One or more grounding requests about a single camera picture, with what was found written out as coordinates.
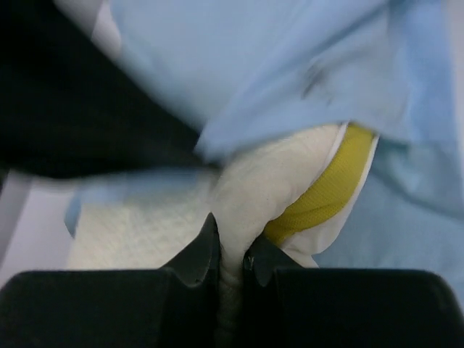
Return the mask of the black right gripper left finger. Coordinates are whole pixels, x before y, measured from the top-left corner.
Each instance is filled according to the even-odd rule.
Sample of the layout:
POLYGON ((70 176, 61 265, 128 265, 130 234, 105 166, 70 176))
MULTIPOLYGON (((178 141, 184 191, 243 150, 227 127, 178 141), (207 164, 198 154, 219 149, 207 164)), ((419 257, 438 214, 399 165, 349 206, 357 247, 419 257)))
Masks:
POLYGON ((18 273, 1 289, 1 345, 213 347, 218 262, 208 216, 157 269, 18 273))

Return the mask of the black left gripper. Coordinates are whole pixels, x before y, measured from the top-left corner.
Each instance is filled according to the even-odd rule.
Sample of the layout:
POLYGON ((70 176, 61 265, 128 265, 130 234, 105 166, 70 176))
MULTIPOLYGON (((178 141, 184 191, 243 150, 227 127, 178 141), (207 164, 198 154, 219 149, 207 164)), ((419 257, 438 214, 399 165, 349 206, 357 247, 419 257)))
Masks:
POLYGON ((1 168, 54 179, 204 168, 199 134, 91 41, 95 1, 1 3, 1 168))

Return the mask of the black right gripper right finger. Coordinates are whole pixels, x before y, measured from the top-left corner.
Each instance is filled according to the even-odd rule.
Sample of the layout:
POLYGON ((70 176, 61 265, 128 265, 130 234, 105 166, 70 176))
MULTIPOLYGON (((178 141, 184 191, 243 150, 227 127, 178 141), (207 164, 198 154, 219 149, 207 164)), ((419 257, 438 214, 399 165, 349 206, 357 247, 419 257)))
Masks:
POLYGON ((304 268, 258 240, 243 274, 247 347, 463 345, 463 314, 433 273, 304 268))

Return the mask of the cream quilted pillow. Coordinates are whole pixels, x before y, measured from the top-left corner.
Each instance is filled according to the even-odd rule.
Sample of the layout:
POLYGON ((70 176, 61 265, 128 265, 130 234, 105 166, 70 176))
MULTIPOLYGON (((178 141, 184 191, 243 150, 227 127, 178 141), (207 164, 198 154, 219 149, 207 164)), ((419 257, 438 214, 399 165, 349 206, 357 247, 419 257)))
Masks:
POLYGON ((121 175, 81 186, 65 224, 73 270, 155 268, 193 240, 208 215, 220 239, 215 344, 231 347, 243 258, 261 234, 304 266, 330 246, 365 184, 378 136, 326 125, 237 154, 219 173, 121 175))

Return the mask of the blue and green pillowcase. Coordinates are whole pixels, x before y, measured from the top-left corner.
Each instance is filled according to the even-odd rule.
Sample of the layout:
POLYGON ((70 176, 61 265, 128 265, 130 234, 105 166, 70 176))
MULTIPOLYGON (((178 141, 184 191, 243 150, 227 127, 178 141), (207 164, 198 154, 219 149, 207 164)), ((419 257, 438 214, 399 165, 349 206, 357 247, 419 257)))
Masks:
POLYGON ((463 174, 443 1, 106 1, 92 39, 200 132, 219 173, 326 125, 378 143, 311 267, 430 270, 463 285, 463 174))

